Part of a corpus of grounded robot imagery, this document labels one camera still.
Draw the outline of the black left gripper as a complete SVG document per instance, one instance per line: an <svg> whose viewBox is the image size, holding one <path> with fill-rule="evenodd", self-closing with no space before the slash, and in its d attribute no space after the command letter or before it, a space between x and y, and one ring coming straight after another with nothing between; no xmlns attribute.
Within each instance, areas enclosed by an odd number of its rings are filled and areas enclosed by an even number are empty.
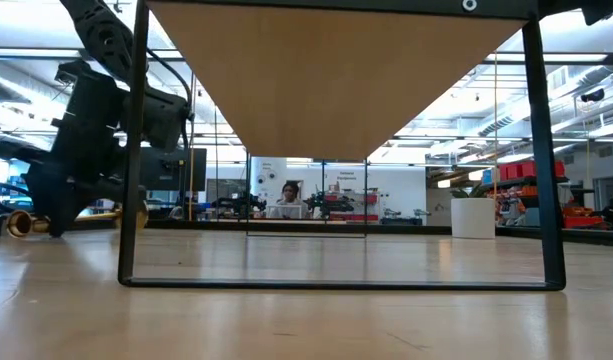
<svg viewBox="0 0 613 360"><path fill-rule="evenodd" d="M125 151L115 134L126 115L129 93L103 74L61 74L72 87L50 150L26 173L35 200L68 200L50 208L49 234L61 237L81 207L71 200L120 200Z"/></svg>

